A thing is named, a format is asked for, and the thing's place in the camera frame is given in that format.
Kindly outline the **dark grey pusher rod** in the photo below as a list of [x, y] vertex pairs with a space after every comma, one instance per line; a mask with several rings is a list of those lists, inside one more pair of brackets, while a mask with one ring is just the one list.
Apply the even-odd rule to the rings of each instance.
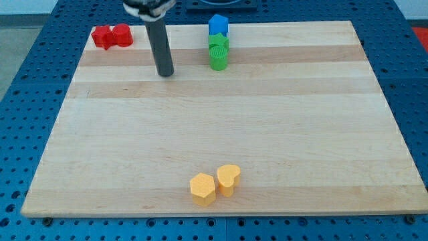
[[163, 18], [144, 23], [150, 42], [157, 74], [169, 77], [174, 74], [173, 59], [169, 45], [166, 25]]

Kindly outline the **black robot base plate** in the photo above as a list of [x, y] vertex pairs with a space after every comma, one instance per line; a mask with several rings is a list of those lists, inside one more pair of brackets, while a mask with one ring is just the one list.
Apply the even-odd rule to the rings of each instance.
[[259, 0], [186, 0], [187, 12], [206, 11], [255, 11]]

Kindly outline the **white and black rod mount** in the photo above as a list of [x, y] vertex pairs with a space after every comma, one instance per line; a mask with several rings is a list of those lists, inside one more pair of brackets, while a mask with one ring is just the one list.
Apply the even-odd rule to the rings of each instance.
[[143, 21], [155, 22], [162, 19], [172, 9], [176, 0], [123, 0], [124, 10]]

